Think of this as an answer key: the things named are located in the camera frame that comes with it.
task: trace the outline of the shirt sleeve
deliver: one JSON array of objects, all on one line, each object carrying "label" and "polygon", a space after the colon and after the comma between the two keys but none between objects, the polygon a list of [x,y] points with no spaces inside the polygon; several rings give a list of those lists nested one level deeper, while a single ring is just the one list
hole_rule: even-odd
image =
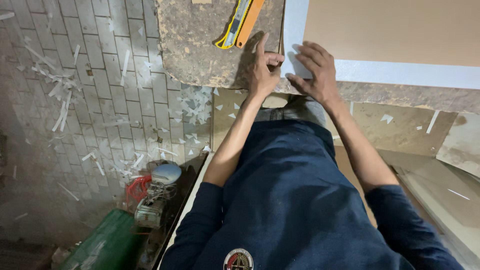
[{"label": "shirt sleeve", "polygon": [[416,213],[399,185],[373,189],[365,195],[365,200],[387,244],[413,267],[463,269],[440,242],[435,229]]},{"label": "shirt sleeve", "polygon": [[191,269],[212,235],[222,226],[223,188],[201,183],[188,212],[177,229],[174,244],[166,250],[161,270]]}]

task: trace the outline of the gray pants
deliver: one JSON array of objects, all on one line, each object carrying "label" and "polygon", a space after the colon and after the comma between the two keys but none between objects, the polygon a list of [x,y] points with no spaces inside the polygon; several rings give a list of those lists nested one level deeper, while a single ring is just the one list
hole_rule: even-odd
[{"label": "gray pants", "polygon": [[261,108],[255,122],[283,119],[305,120],[326,128],[325,110],[309,96],[290,95],[283,108]]}]

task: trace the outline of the forearm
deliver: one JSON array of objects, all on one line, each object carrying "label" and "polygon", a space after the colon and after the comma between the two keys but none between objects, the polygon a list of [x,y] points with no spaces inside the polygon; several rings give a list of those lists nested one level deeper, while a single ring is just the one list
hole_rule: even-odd
[{"label": "forearm", "polygon": [[324,107],[342,139],[363,191],[367,193],[378,186],[398,184],[395,175],[363,135],[343,101],[338,98],[324,104]]},{"label": "forearm", "polygon": [[210,162],[205,172],[204,182],[222,187],[235,171],[240,153],[262,102],[263,98],[248,95],[227,136]]}]

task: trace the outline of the man's right hand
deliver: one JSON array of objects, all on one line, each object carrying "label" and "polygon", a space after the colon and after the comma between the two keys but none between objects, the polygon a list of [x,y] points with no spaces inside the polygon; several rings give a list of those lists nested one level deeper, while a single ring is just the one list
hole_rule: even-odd
[{"label": "man's right hand", "polygon": [[299,46],[299,51],[300,54],[295,56],[312,73],[313,80],[306,82],[293,74],[288,74],[287,78],[324,107],[341,101],[336,88],[333,56],[322,46],[309,41],[304,41],[303,46]]}]

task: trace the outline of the man's left hand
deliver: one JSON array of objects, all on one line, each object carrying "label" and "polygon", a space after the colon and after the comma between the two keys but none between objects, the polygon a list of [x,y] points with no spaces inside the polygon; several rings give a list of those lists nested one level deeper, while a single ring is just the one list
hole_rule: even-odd
[{"label": "man's left hand", "polygon": [[281,54],[265,52],[265,43],[269,34],[266,33],[257,44],[255,64],[252,69],[250,92],[252,97],[265,99],[280,82],[280,64],[285,60]]}]

